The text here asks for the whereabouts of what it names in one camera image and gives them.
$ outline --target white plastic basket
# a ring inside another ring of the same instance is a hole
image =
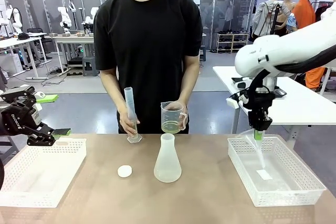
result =
[[[229,138],[228,146],[231,161],[256,207],[315,205],[326,190],[277,137],[265,137],[261,147],[270,180],[258,174],[257,170],[263,168],[247,136]]]
[[[0,206],[55,208],[86,156],[86,139],[26,146],[5,166]]]

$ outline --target gray jacket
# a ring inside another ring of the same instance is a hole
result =
[[[266,2],[262,2],[258,6],[252,23],[253,34],[258,36],[270,34],[276,10],[276,5],[274,4],[275,1],[277,0],[268,0]],[[286,17],[289,17],[290,10],[284,3],[282,3],[281,10]]]

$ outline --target white round lid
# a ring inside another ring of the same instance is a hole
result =
[[[118,175],[122,178],[127,178],[132,174],[132,167],[129,165],[122,165],[118,168]]]

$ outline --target erlenmeyer flask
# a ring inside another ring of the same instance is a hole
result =
[[[161,182],[171,183],[178,180],[181,174],[182,169],[175,150],[175,137],[170,133],[163,134],[154,176]]]

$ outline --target measuring cup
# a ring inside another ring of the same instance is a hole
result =
[[[176,134],[180,130],[185,130],[185,124],[188,118],[183,113],[183,105],[179,102],[162,102],[161,103],[161,129],[165,133]]]

